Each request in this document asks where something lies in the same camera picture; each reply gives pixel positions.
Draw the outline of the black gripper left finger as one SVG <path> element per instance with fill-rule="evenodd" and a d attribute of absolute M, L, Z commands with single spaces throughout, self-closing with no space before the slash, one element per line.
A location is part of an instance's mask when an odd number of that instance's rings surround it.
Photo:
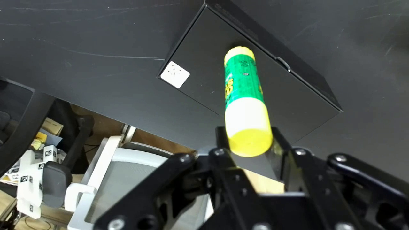
<path fill-rule="evenodd" d="M 273 230 L 261 196 L 233 162 L 224 126 L 216 127 L 215 148 L 169 157 L 105 210 L 93 230 L 170 230 L 201 195 L 211 198 L 215 210 L 199 230 Z"/>

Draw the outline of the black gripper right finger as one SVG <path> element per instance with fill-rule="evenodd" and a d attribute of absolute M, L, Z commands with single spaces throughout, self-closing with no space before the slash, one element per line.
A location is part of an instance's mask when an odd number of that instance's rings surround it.
<path fill-rule="evenodd" d="M 323 230 L 409 230 L 409 186 L 351 154 L 326 159 L 272 127 L 272 164 L 284 190 L 302 192 Z"/>

